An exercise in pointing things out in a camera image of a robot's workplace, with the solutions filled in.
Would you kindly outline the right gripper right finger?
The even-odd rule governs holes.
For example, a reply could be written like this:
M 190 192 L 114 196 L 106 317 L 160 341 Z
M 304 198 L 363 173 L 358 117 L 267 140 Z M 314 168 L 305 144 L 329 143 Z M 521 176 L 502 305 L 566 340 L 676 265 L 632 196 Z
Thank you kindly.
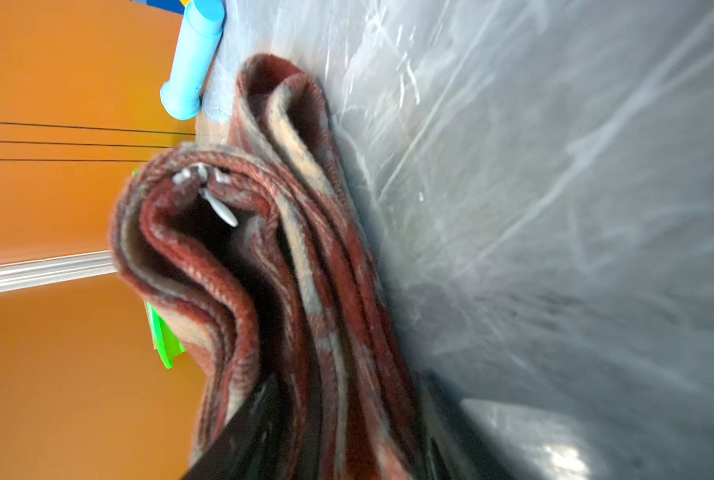
M 513 479 L 432 371 L 419 373 L 426 479 Z

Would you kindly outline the red plaid skirt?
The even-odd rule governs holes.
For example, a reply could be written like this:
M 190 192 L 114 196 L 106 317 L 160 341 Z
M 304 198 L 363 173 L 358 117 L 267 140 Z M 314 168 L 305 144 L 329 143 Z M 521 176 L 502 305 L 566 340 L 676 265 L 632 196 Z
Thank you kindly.
M 141 167 L 110 244 L 205 373 L 192 466 L 274 374 L 271 479 L 421 477 L 416 394 L 312 76 L 247 59 L 223 138 Z

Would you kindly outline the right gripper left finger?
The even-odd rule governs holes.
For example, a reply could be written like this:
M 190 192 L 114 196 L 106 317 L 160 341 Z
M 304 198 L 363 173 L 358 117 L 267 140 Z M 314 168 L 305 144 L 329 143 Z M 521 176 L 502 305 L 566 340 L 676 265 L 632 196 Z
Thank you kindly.
M 280 389 L 271 374 L 236 412 L 183 480 L 257 480 L 275 476 L 281 435 Z

